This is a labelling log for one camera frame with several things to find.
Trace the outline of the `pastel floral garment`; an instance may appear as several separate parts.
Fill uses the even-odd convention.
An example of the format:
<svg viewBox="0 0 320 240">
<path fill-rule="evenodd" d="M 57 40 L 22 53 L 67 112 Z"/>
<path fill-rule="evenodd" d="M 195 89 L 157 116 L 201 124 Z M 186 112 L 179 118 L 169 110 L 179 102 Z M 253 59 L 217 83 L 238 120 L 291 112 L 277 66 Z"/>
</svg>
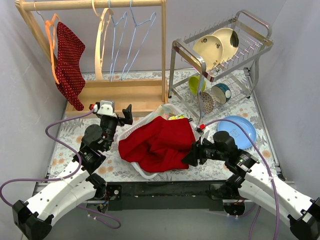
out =
<svg viewBox="0 0 320 240">
<path fill-rule="evenodd" d="M 154 112 L 153 116 L 156 117 L 162 117 L 164 119 L 168 119 L 171 114 L 171 109 L 168 106 L 160 105 Z"/>
</svg>

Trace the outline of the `red polka dot garment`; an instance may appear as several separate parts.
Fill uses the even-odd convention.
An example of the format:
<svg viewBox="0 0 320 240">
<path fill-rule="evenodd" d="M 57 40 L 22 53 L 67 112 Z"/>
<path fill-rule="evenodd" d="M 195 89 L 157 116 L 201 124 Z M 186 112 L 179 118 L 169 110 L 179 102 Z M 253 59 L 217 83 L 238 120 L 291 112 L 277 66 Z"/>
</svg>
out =
<svg viewBox="0 0 320 240">
<path fill-rule="evenodd" d="M 77 111 L 82 111 L 84 105 L 78 96 L 86 82 L 80 70 L 80 59 L 86 46 L 62 22 L 58 22 L 56 34 L 57 64 L 55 75 L 59 82 L 56 84 L 57 89 Z"/>
</svg>

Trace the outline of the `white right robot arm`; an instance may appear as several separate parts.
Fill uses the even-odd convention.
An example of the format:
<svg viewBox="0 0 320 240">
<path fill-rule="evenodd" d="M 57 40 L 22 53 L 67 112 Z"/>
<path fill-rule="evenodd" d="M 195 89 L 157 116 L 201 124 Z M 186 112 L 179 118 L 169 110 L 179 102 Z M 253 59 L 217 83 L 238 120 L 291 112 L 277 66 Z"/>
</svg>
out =
<svg viewBox="0 0 320 240">
<path fill-rule="evenodd" d="M 204 137 L 192 143 L 183 163 L 196 167 L 207 160 L 223 161 L 233 175 L 226 181 L 227 195 L 243 197 L 278 216 L 299 240 L 316 240 L 320 236 L 320 200 L 300 193 L 269 175 L 268 169 L 249 152 L 238 149 L 226 131 L 213 135 L 213 142 Z"/>
</svg>

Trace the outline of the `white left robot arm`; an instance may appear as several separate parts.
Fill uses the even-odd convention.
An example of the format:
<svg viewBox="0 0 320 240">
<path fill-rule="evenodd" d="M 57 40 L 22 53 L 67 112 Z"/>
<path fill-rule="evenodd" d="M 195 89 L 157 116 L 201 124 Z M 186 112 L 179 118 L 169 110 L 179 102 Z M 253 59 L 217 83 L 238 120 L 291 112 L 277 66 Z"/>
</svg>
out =
<svg viewBox="0 0 320 240">
<path fill-rule="evenodd" d="M 117 127 L 132 125 L 132 105 L 122 110 L 122 117 L 115 113 L 113 101 L 102 100 L 89 108 L 100 123 L 85 129 L 72 161 L 36 195 L 12 206 L 14 223 L 29 240 L 43 240 L 69 211 L 86 200 L 101 200 L 107 194 L 106 181 L 95 171 L 106 159 L 103 153 L 110 150 Z"/>
</svg>

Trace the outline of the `blue wire hanger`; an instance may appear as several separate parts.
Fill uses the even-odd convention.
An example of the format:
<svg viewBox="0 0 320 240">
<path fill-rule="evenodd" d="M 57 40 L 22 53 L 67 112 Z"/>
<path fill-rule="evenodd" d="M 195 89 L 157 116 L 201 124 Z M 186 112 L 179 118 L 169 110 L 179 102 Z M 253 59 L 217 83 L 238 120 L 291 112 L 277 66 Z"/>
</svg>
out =
<svg viewBox="0 0 320 240">
<path fill-rule="evenodd" d="M 114 72 L 118 60 L 118 55 L 122 46 L 124 33 L 126 30 L 128 19 L 127 11 L 123 11 L 122 15 L 113 14 L 111 21 L 113 24 L 112 50 L 111 50 L 111 64 L 109 68 L 109 81 L 113 81 Z"/>
<path fill-rule="evenodd" d="M 132 32 L 131 42 L 127 53 L 126 62 L 122 69 L 120 80 L 124 81 L 127 78 L 128 73 L 130 72 L 132 66 L 134 65 L 148 35 L 151 28 L 154 25 L 154 22 L 157 18 L 157 13 L 154 11 L 149 18 L 146 18 L 143 21 L 137 21 L 137 18 L 133 11 L 133 1 L 130 1 L 130 13 L 131 18 L 134 23 L 134 29 Z"/>
</svg>

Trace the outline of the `red skirt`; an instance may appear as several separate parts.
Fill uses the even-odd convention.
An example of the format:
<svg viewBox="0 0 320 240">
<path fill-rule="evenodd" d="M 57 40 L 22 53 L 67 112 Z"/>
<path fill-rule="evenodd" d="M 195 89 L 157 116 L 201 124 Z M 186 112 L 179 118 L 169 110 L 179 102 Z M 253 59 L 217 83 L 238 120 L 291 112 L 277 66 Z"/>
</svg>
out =
<svg viewBox="0 0 320 240">
<path fill-rule="evenodd" d="M 182 160 L 195 142 L 195 135 L 187 118 L 167 120 L 156 117 L 120 140 L 120 157 L 129 163 L 138 163 L 148 173 L 187 170 Z"/>
</svg>

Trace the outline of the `lemon print garment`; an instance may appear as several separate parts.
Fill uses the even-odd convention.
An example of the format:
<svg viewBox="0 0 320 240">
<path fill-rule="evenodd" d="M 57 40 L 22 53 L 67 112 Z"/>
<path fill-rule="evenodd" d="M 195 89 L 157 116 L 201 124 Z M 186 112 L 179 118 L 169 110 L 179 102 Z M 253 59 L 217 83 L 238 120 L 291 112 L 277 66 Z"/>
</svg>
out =
<svg viewBox="0 0 320 240">
<path fill-rule="evenodd" d="M 168 120 L 178 120 L 178 119 L 184 119 L 184 118 L 185 116 L 183 114 L 179 114 L 179 115 L 170 116 Z"/>
</svg>

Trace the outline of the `beige plastic hanger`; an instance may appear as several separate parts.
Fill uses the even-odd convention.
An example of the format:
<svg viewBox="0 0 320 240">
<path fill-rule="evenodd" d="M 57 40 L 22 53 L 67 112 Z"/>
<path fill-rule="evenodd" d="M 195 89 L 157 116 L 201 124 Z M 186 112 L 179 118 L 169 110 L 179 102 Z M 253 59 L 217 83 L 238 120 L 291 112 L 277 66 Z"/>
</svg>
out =
<svg viewBox="0 0 320 240">
<path fill-rule="evenodd" d="M 102 13 L 96 11 L 95 1 L 91 1 L 93 12 L 99 17 L 99 25 L 97 29 L 95 52 L 94 52 L 94 70 L 97 81 L 103 80 L 103 62 L 105 54 L 105 44 L 107 39 L 107 31 L 111 22 L 113 11 L 110 8 L 104 8 Z"/>
</svg>

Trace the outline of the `orange hanger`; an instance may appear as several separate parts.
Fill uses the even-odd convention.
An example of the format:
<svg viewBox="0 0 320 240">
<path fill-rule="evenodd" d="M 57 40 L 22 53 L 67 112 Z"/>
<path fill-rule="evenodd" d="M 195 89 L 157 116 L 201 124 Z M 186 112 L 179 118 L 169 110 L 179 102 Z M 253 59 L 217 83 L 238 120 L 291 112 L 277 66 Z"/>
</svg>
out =
<svg viewBox="0 0 320 240">
<path fill-rule="evenodd" d="M 55 22 L 57 21 L 59 23 L 61 21 L 61 19 L 58 16 L 58 14 L 55 13 L 51 20 L 45 20 L 44 17 L 42 16 L 42 14 L 38 12 L 37 7 L 36 7 L 36 2 L 37 2 L 36 0 L 33 1 L 33 6 L 35 7 L 36 13 L 38 15 L 40 15 L 44 21 L 45 32 L 46 32 L 46 36 L 47 36 L 48 43 L 49 43 L 52 75 L 55 80 L 55 83 L 57 85 L 59 85 L 60 82 L 56 76 L 56 67 L 55 67 L 56 57 L 55 57 L 54 50 L 56 48 L 56 33 L 57 33 Z"/>
</svg>

